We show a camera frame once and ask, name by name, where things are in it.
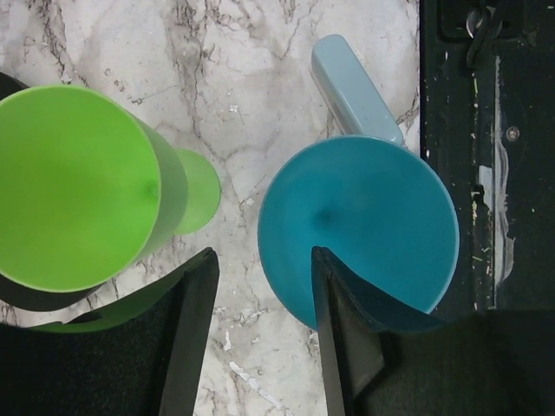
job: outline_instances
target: white marble surface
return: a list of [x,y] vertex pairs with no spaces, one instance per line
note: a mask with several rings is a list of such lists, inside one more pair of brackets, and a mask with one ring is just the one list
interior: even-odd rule
[[97,89],[173,145],[203,153],[223,197],[201,232],[176,237],[88,300],[55,313],[3,304],[4,322],[69,321],[212,246],[221,277],[195,414],[322,415],[317,335],[281,306],[257,251],[273,175],[335,132],[309,74],[317,39],[343,35],[418,147],[415,0],[0,0],[0,69],[29,85]]

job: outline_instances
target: blue cup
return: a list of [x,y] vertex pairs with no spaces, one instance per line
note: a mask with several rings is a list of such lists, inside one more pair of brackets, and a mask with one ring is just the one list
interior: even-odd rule
[[[324,46],[333,48],[318,49],[322,44],[317,44],[315,51],[322,55],[313,52],[312,68],[326,85],[330,106],[350,113],[338,114],[348,121],[343,129],[376,126],[381,137],[356,134],[320,141],[285,164],[258,219],[264,273],[281,303],[311,328],[317,328],[310,270],[315,246],[329,248],[358,276],[429,313],[445,294],[457,263],[453,201],[428,164],[399,146],[402,135],[362,66],[336,65],[349,60],[338,59],[345,52],[343,39],[327,40],[331,42]],[[326,65],[328,52],[332,67]],[[345,68],[348,76],[333,72]],[[361,69],[366,78],[360,78]],[[341,85],[342,80],[351,83]],[[340,94],[331,94],[333,88]],[[353,94],[365,97],[359,100],[364,113],[357,114],[347,102],[356,102]],[[368,114],[371,120],[362,120]]]

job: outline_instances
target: light blue handle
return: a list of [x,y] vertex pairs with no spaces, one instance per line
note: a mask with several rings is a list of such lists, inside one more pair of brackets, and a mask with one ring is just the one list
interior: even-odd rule
[[393,115],[342,36],[320,39],[312,50],[311,65],[320,93],[343,133],[402,145],[402,133]]

